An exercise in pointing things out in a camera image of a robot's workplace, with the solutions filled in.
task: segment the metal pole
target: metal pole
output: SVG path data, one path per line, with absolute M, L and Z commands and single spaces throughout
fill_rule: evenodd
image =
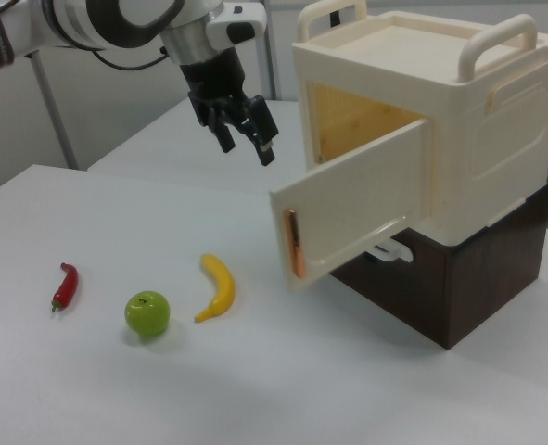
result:
M 59 114 L 59 108 L 57 108 L 57 103 L 53 97 L 53 92 L 51 91 L 51 86 L 49 85 L 49 80 L 47 79 L 47 75 L 43 68 L 43 63 L 41 62 L 39 52 L 35 51 L 29 55 L 29 58 L 31 59 L 34 76 L 39 83 L 39 88 L 41 90 L 41 94 L 43 95 L 43 99 L 45 100 L 47 112 L 51 118 L 51 123 L 55 129 L 57 140 L 61 146 L 63 156 L 66 159 L 70 169 L 79 170 L 80 168 L 78 167 L 78 161 L 73 153 L 73 149 L 71 148 L 70 139 L 68 138 L 66 127 L 63 125 L 63 120 Z

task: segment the white table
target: white table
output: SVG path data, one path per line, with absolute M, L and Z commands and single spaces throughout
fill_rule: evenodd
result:
M 194 324 L 207 251 L 237 301 Z M 144 289 L 172 305 L 155 341 L 123 319 Z M 0 188 L 0 445 L 29 443 L 548 443 L 548 234 L 540 279 L 445 351 L 331 277 L 288 293 L 264 195 L 33 167 Z
M 255 148 L 231 129 L 236 147 L 224 154 L 210 131 L 198 124 L 184 100 L 140 133 L 115 148 L 88 171 L 175 184 L 266 193 L 306 172 L 299 107 L 268 101 L 279 135 L 275 161 L 261 167 Z

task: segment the dark brown wooden box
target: dark brown wooden box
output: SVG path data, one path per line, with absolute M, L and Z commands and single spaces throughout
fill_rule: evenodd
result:
M 412 262 L 363 254 L 332 275 L 450 349 L 537 278 L 547 219 L 548 184 L 459 246 L 407 229 L 393 238 Z

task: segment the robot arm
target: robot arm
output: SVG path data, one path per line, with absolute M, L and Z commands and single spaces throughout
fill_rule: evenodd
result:
M 140 24 L 139 16 L 147 17 L 152 9 L 158 13 Z M 224 152 L 235 146 L 227 125 L 234 126 L 267 165 L 274 160 L 277 128 L 263 97 L 244 94 L 245 73 L 235 50 L 235 45 L 262 35 L 265 25 L 258 3 L 0 0 L 0 69 L 46 46 L 136 48 L 159 35 L 187 80 L 199 123 L 210 128 Z

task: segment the toy vegetable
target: toy vegetable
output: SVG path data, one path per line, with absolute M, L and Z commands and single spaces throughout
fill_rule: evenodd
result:
M 78 271 L 76 268 L 71 264 L 62 262 L 61 269 L 64 270 L 67 275 L 63 279 L 63 283 L 61 283 L 61 286 L 51 300 L 53 312 L 55 312 L 55 309 L 61 310 L 67 308 L 76 293 L 76 289 L 78 288 Z

